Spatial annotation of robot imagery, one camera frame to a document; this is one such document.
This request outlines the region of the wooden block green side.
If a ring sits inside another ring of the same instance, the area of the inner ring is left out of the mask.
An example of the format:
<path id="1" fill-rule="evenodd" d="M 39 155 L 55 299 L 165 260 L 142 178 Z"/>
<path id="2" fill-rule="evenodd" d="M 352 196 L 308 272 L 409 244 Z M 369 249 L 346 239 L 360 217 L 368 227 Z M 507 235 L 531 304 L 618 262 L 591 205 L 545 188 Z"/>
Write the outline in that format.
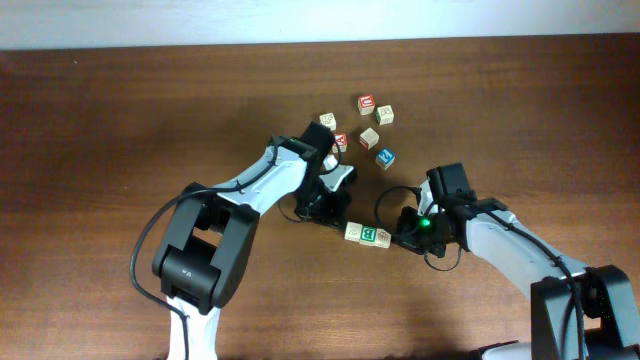
<path id="1" fill-rule="evenodd" d="M 363 225 L 356 222 L 348 222 L 344 230 L 344 239 L 352 242 L 359 242 Z"/>

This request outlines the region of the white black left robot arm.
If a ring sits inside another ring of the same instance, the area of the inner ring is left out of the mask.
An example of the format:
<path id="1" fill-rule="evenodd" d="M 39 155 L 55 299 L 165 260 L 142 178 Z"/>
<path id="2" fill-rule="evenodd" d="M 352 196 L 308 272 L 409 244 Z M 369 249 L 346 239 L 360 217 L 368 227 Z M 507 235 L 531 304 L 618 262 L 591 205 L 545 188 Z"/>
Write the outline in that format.
<path id="1" fill-rule="evenodd" d="M 151 262 L 160 304 L 171 313 L 171 359 L 213 359 L 221 309 L 244 276 L 260 218 L 288 195 L 299 222 L 343 229 L 353 167 L 329 164 L 331 130 L 310 123 L 299 137 L 269 141 L 262 157 L 213 187 L 187 186 L 167 207 L 167 230 Z"/>

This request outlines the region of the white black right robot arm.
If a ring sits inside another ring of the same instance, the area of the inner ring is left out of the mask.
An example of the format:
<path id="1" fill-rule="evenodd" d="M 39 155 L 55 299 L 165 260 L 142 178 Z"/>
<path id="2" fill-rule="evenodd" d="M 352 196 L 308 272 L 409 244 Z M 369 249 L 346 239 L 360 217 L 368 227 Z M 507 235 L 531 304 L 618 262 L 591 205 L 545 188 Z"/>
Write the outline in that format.
<path id="1" fill-rule="evenodd" d="M 629 277 L 592 267 L 527 229 L 494 198 L 480 200 L 464 167 L 433 168 L 403 208 L 394 244 L 443 257 L 450 244 L 496 268 L 530 303 L 531 340 L 481 347 L 474 359 L 636 359 L 639 310 Z"/>

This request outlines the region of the green letter B block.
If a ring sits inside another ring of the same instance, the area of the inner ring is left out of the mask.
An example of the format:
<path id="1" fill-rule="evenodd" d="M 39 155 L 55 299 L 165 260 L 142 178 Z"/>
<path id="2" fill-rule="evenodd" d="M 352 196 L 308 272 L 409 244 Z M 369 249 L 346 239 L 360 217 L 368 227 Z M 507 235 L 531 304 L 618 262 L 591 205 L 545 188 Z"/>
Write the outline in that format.
<path id="1" fill-rule="evenodd" d="M 374 246 L 376 243 L 377 229 L 375 227 L 363 226 L 361 228 L 359 243 L 366 246 Z"/>

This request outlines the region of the wooden shell picture block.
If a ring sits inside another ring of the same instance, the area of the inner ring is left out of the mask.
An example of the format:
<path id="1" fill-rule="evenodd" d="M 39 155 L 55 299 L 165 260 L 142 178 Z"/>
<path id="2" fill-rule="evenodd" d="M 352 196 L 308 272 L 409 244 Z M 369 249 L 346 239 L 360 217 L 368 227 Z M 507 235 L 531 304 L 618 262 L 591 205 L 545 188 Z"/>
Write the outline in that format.
<path id="1" fill-rule="evenodd" d="M 374 237 L 374 245 L 379 248 L 388 249 L 391 245 L 391 235 L 384 229 L 377 228 Z"/>

